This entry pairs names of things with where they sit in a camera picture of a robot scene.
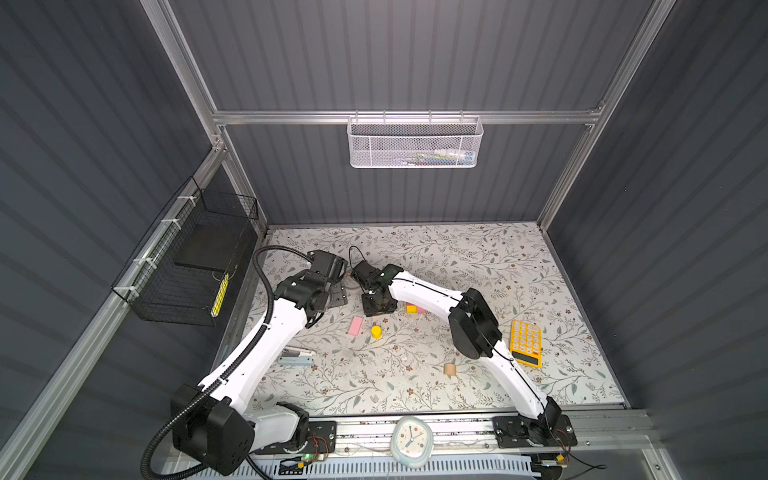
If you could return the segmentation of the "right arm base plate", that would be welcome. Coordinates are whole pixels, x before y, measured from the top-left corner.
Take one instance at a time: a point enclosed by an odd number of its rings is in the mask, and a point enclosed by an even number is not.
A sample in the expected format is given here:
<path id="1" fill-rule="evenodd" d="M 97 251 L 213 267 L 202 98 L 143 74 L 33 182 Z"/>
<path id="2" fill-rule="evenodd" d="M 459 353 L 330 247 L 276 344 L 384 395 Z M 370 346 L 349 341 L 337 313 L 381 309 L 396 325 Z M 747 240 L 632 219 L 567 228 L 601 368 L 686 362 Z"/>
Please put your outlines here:
<path id="1" fill-rule="evenodd" d="M 520 415 L 495 416 L 491 422 L 500 448 L 574 447 L 578 444 L 570 418 L 562 413 L 547 414 L 537 420 Z"/>

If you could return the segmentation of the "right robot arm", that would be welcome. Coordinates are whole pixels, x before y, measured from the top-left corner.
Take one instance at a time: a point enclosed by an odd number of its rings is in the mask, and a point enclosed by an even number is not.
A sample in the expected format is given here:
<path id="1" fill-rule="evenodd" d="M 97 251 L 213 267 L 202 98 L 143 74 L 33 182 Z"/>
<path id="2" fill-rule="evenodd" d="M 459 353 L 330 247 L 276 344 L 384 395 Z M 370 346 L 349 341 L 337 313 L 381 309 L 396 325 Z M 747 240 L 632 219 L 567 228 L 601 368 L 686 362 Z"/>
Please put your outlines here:
<path id="1" fill-rule="evenodd" d="M 445 320 L 455 349 L 485 365 L 511 398 L 518 414 L 540 430 L 556 426 L 562 409 L 545 395 L 509 352 L 499 322 L 481 292 L 451 290 L 389 264 L 382 269 L 359 262 L 351 277 L 362 289 L 366 316 L 394 312 L 399 302 L 413 304 Z"/>

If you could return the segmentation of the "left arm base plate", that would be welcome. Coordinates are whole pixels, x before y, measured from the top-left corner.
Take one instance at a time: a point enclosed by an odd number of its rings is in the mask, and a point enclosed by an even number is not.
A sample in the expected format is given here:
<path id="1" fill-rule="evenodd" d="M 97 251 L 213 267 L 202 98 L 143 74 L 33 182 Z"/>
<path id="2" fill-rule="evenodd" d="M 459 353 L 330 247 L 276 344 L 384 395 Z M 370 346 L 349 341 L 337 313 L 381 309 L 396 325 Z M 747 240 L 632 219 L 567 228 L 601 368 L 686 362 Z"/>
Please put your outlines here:
<path id="1" fill-rule="evenodd" d="M 302 421 L 283 450 L 290 454 L 334 453 L 337 427 L 336 421 Z"/>

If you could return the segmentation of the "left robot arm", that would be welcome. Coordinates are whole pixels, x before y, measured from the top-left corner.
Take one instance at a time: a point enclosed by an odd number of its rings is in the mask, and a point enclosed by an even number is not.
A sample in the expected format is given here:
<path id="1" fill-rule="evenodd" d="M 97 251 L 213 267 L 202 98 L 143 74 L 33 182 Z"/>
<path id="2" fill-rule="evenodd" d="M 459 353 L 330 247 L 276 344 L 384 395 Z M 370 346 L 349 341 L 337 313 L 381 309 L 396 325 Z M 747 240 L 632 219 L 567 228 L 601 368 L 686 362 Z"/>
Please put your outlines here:
<path id="1" fill-rule="evenodd" d="M 272 286 L 259 275 L 267 298 L 266 311 L 241 343 L 197 385 L 183 385 L 171 401 L 171 419 L 158 433 L 172 437 L 175 449 L 197 465 L 175 473 L 183 479 L 205 469 L 234 472 L 254 451 L 281 445 L 302 450 L 309 436 L 309 415 L 279 402 L 248 419 L 248 404 L 269 368 L 287 344 L 324 315 L 332 288 L 345 274 L 343 258 L 314 250 L 303 254 L 308 268 Z"/>

